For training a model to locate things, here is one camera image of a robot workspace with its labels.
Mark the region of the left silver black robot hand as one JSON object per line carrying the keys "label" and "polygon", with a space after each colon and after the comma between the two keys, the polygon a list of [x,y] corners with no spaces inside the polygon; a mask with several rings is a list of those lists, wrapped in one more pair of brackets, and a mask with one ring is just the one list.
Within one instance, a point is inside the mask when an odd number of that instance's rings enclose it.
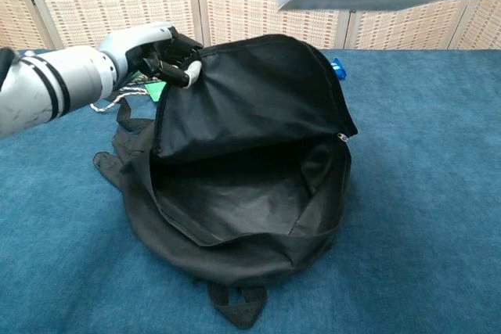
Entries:
{"label": "left silver black robot hand", "polygon": [[202,48],[171,23],[152,22],[110,32],[97,50],[113,62],[118,90],[137,72],[188,88],[200,76],[202,63],[194,55]]}

